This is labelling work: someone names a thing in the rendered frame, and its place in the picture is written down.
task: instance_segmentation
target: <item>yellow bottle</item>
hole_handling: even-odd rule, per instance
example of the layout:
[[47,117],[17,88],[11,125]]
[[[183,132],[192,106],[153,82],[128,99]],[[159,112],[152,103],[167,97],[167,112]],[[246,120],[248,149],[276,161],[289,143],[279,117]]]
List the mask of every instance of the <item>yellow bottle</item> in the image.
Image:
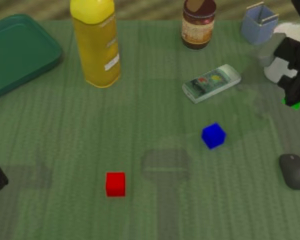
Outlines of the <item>yellow bottle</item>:
[[85,80],[110,87],[121,71],[114,0],[71,0],[70,12]]

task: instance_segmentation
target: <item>glass jar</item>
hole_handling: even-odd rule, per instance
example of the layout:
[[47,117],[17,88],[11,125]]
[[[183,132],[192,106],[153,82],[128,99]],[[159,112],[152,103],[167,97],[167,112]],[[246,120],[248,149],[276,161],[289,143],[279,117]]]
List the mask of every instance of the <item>glass jar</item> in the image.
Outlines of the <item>glass jar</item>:
[[212,37],[215,23],[216,3],[205,0],[202,6],[193,12],[187,8],[187,0],[183,6],[182,41],[191,49],[203,49]]

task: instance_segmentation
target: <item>jar lid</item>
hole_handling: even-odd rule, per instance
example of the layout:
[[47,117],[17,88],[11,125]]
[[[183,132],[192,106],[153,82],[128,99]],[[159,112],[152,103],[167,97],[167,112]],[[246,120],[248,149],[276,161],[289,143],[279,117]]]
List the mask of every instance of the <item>jar lid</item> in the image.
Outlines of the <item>jar lid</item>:
[[188,0],[184,2],[183,11],[194,18],[208,18],[216,13],[217,5],[214,0],[205,0],[201,7],[195,12],[187,8],[187,2]]

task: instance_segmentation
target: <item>green tray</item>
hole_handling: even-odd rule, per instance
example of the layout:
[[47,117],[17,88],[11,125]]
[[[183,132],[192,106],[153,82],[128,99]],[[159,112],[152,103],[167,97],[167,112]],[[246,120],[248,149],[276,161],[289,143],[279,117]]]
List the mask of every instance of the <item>green tray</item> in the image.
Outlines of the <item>green tray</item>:
[[0,20],[0,96],[61,62],[60,45],[31,17]]

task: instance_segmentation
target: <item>black computer mouse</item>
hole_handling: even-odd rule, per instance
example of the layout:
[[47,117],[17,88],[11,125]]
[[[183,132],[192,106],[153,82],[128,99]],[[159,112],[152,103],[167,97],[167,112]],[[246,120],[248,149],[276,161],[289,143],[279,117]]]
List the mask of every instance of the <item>black computer mouse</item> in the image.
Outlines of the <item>black computer mouse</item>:
[[295,154],[283,154],[279,158],[281,172],[286,185],[300,190],[300,157]]

